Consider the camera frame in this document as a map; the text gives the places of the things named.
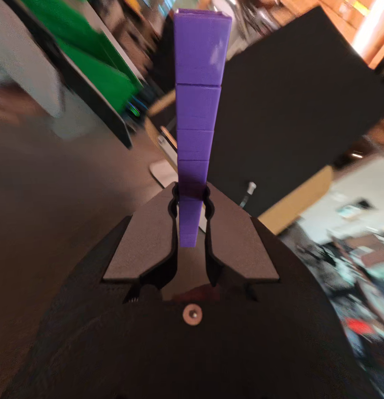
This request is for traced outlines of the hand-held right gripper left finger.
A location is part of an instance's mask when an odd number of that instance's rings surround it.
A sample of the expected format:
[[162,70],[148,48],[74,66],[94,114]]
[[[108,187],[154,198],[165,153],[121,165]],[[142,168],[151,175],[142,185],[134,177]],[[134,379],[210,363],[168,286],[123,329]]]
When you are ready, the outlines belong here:
[[170,183],[130,217],[103,275],[105,283],[163,289],[177,272],[178,184]]

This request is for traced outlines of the stack of green bins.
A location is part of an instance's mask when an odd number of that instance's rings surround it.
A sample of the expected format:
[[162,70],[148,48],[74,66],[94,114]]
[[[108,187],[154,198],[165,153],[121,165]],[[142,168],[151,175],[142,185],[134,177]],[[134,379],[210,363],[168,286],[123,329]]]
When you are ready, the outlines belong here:
[[106,34],[95,30],[65,1],[26,0],[23,3],[114,110],[124,113],[142,84]]

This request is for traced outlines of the silver clamp bar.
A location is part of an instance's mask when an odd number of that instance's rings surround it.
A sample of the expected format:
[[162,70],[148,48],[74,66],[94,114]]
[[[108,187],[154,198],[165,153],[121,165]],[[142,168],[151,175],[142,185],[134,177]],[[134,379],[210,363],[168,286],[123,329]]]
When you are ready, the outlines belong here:
[[170,159],[170,161],[175,166],[177,166],[178,165],[177,142],[166,127],[160,126],[157,142],[161,150],[166,154],[167,158]]

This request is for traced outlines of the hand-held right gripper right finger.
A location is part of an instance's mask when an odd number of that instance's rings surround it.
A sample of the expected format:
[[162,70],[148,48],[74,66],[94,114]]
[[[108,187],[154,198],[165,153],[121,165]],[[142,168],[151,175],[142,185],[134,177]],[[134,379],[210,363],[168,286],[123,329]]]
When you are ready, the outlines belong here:
[[279,281],[250,215],[213,184],[204,197],[206,272],[212,286]]

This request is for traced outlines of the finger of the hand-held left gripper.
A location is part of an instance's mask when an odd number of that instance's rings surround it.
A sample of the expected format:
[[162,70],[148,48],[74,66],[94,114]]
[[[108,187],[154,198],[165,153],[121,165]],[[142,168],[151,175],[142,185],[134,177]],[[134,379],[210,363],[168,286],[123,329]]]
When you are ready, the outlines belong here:
[[50,118],[61,139],[74,139],[103,125],[127,148],[132,142],[117,111],[20,5],[0,1],[0,69]]

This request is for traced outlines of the cluttered work table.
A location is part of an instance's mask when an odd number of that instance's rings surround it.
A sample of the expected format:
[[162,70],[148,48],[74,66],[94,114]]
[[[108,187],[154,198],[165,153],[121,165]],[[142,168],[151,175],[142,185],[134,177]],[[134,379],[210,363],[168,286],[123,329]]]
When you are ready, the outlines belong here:
[[348,169],[279,237],[323,288],[384,398],[384,157]]

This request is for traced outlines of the black board with wooden edge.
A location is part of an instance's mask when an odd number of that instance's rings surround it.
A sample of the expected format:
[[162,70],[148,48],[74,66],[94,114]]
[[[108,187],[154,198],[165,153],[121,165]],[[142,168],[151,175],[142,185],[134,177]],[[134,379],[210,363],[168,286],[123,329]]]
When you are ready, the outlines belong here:
[[225,62],[207,182],[275,234],[312,180],[384,117],[384,84],[316,6]]

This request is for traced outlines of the purple block stick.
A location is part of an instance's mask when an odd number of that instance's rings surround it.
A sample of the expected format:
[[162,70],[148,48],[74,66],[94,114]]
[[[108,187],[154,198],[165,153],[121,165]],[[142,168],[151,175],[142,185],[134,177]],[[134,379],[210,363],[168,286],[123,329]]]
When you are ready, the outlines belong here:
[[222,12],[174,14],[180,247],[198,236],[231,25]]

